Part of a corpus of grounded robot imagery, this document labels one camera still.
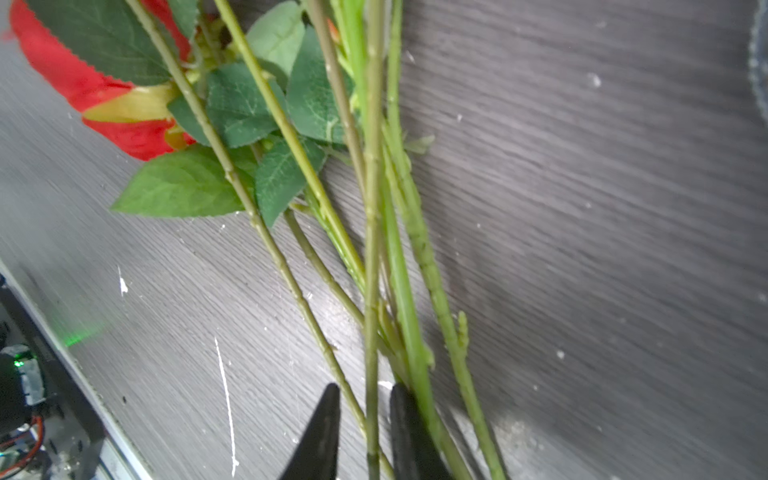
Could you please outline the white rose stem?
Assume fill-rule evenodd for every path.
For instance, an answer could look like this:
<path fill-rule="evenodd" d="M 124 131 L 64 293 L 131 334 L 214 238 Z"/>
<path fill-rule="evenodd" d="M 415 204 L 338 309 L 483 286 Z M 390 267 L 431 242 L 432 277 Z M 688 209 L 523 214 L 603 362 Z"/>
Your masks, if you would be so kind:
<path fill-rule="evenodd" d="M 378 317 L 379 303 L 379 201 L 382 118 L 382 63 L 387 25 L 386 3 L 366 3 L 366 79 L 365 79 L 365 402 L 366 451 L 368 477 L 380 477 L 380 447 L 378 420 Z"/>

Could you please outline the mixed artificial flower bouquet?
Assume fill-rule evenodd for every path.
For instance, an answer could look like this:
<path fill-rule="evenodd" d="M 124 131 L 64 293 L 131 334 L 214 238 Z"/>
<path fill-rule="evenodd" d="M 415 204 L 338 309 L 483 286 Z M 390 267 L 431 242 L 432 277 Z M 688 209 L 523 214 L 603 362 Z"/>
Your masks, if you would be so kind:
<path fill-rule="evenodd" d="M 229 1 L 14 1 L 30 66 L 142 165 L 122 214 L 244 213 L 316 338 L 366 442 L 365 79 L 368 1 L 282 1 L 244 26 Z M 453 476 L 470 471 L 437 406 L 407 260 L 430 298 L 489 475 L 506 477 L 426 226 L 401 125 L 404 7 L 386 3 L 382 55 L 378 420 L 380 477 L 395 478 L 390 394 L 403 383 Z"/>

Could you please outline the aluminium front rail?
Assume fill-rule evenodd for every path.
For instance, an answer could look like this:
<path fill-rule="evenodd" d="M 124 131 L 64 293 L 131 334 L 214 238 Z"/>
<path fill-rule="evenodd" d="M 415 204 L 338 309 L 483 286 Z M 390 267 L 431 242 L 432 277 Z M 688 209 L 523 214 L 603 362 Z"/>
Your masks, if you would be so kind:
<path fill-rule="evenodd" d="M 1 476 L 152 476 L 6 270 L 1 272 Z"/>

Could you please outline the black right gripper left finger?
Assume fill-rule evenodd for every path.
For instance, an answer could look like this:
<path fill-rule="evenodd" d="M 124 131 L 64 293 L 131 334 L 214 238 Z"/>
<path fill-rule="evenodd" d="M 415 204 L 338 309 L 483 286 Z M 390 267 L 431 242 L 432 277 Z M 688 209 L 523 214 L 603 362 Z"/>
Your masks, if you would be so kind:
<path fill-rule="evenodd" d="M 338 469 L 341 392 L 324 389 L 280 480 L 335 480 Z"/>

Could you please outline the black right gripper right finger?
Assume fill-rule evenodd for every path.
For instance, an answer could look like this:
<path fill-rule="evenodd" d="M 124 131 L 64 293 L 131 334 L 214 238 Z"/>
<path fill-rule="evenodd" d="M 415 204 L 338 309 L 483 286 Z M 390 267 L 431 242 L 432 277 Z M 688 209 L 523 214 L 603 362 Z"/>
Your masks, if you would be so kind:
<path fill-rule="evenodd" d="M 403 383 L 396 383 L 391 390 L 390 426 L 397 480 L 453 478 L 425 426 L 413 395 Z"/>

